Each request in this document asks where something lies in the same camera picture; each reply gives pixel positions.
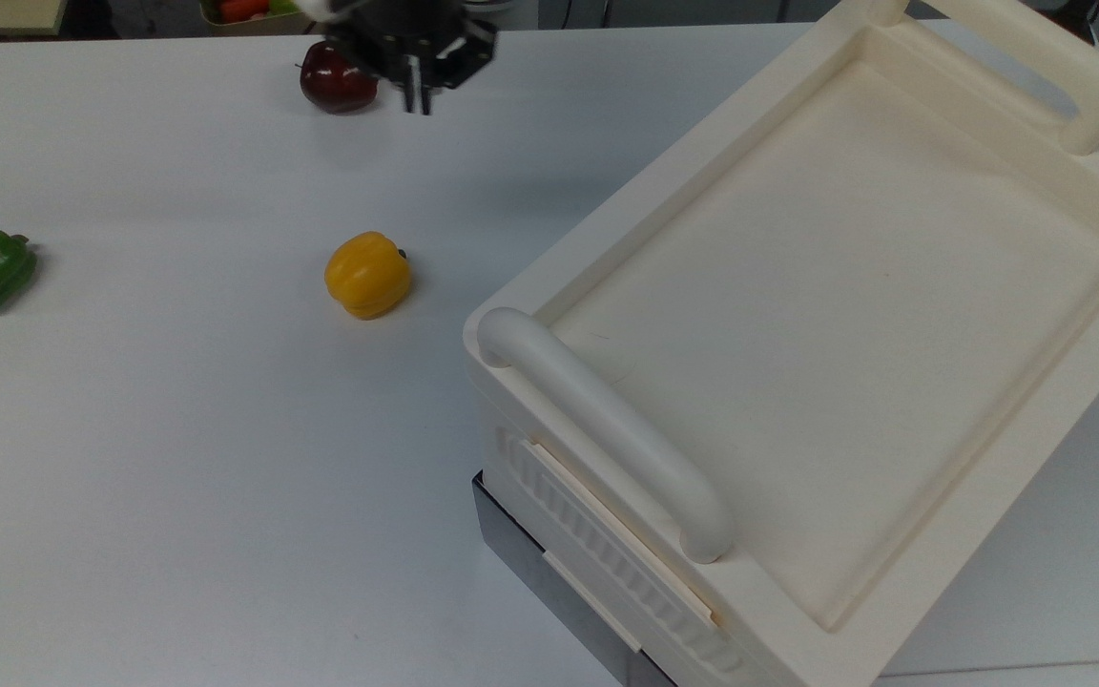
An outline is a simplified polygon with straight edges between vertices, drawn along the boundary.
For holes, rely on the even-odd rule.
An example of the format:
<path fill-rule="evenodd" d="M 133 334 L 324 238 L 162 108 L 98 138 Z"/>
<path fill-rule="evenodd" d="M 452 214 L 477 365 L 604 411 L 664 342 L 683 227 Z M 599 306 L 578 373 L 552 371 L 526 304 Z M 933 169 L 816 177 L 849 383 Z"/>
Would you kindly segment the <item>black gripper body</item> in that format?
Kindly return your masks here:
<path fill-rule="evenodd" d="M 408 58 L 426 58 L 433 90 L 455 90 L 492 60 L 500 31 L 462 1 L 323 1 L 324 38 L 371 78 L 403 86 Z"/>

